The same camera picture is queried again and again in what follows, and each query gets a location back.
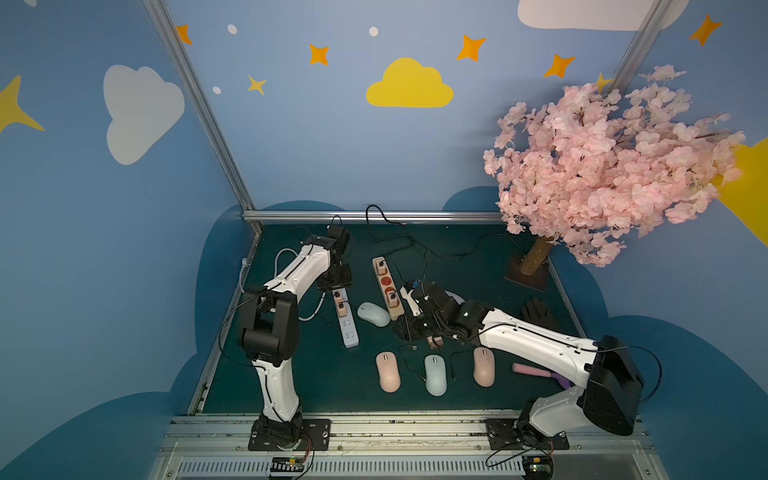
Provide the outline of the white power strip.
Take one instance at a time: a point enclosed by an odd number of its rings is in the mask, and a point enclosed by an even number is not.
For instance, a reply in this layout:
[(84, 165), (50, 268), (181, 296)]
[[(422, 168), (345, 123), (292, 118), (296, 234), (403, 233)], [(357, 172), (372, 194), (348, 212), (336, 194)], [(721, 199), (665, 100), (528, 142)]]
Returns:
[(359, 335), (346, 289), (334, 289), (332, 291), (332, 298), (344, 346), (347, 349), (354, 348), (359, 345)]

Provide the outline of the pink wireless mouse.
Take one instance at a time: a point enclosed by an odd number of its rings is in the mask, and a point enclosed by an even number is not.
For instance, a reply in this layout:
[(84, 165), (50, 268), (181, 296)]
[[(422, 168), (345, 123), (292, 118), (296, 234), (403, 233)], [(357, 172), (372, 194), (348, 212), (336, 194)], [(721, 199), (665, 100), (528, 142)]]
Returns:
[(476, 347), (473, 350), (473, 378), (483, 388), (491, 387), (495, 382), (495, 357), (487, 347)]
[(401, 378), (396, 355), (393, 352), (381, 352), (375, 359), (380, 388), (386, 393), (394, 393), (401, 386)]

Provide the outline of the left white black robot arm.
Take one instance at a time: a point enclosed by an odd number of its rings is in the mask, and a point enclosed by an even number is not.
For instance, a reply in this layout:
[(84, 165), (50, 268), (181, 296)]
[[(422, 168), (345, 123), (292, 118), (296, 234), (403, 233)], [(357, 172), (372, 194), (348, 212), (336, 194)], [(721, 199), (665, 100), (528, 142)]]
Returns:
[(243, 293), (237, 343), (260, 382), (263, 407), (254, 426), (259, 448), (292, 450), (302, 442), (303, 416), (292, 372), (300, 338), (298, 306), (315, 283), (325, 291), (351, 284), (350, 267), (343, 263), (349, 239), (342, 226), (309, 236), (283, 270)]

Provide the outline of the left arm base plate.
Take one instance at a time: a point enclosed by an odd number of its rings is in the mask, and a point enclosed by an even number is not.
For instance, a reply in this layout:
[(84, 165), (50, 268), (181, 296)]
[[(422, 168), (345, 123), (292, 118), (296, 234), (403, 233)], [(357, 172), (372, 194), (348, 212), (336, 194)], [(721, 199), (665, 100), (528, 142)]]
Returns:
[(327, 451), (332, 422), (330, 419), (302, 419), (280, 422), (261, 416), (251, 428), (249, 451), (298, 451), (308, 445), (315, 451)]

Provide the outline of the light blue wireless mouse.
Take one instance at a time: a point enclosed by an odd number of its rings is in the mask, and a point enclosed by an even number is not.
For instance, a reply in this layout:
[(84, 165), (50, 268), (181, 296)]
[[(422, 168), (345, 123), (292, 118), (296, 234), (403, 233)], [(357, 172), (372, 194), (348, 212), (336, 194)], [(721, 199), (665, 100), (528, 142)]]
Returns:
[(425, 387), (435, 397), (443, 396), (447, 391), (446, 363), (442, 356), (431, 354), (424, 358)]

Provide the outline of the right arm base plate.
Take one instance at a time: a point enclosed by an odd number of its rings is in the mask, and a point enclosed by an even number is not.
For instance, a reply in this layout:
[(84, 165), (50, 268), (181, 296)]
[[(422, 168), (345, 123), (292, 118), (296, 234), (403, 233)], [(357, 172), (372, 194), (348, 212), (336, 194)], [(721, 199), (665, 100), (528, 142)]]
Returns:
[(518, 427), (517, 420), (513, 418), (488, 418), (483, 423), (492, 450), (565, 451), (570, 449), (569, 439), (565, 433), (545, 437), (532, 428)]

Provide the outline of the pink USB charger plug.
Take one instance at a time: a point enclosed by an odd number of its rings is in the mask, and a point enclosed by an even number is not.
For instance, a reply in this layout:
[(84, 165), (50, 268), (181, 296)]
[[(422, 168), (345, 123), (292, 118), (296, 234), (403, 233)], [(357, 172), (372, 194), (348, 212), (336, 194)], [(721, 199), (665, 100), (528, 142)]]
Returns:
[(441, 336), (433, 335), (433, 336), (429, 336), (427, 338), (427, 344), (429, 345), (429, 347), (432, 350), (438, 350), (438, 349), (442, 349), (443, 348), (444, 341), (443, 341), (443, 338)]

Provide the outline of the pink wireless mouse front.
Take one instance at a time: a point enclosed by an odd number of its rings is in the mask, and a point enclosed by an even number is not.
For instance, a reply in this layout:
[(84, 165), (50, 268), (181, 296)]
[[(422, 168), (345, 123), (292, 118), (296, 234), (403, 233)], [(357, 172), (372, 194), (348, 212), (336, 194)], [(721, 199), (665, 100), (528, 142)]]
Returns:
[(396, 355), (393, 352), (381, 352), (375, 359), (380, 388), (386, 393), (394, 393), (401, 386), (401, 378)]

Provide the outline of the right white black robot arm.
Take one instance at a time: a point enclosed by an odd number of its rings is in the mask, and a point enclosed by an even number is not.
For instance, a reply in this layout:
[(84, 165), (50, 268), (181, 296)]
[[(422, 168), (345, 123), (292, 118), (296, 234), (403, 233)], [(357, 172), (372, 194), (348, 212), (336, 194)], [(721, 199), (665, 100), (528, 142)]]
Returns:
[(515, 428), (526, 444), (586, 426), (618, 436), (633, 433), (644, 380), (628, 345), (619, 339), (577, 338), (474, 300), (459, 303), (436, 283), (410, 281), (399, 296), (405, 307), (398, 319), (404, 338), (436, 335), (504, 351), (570, 382), (564, 391), (525, 404)]

